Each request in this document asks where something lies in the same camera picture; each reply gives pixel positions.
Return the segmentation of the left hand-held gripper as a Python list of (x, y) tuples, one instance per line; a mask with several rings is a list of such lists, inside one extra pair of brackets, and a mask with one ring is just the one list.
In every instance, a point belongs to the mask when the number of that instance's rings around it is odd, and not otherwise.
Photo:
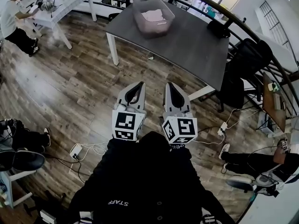
[(145, 106), (145, 95), (146, 84), (142, 81), (132, 83), (120, 91), (118, 104), (112, 111), (112, 133), (115, 139), (138, 140), (146, 118), (146, 112), (140, 111)]

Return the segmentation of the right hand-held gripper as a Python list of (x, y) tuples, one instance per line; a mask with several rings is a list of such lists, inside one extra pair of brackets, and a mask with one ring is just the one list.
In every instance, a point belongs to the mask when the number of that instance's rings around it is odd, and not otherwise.
[(164, 89), (162, 131), (169, 144), (187, 144), (197, 138), (197, 119), (190, 110), (190, 99), (178, 85), (168, 82)]

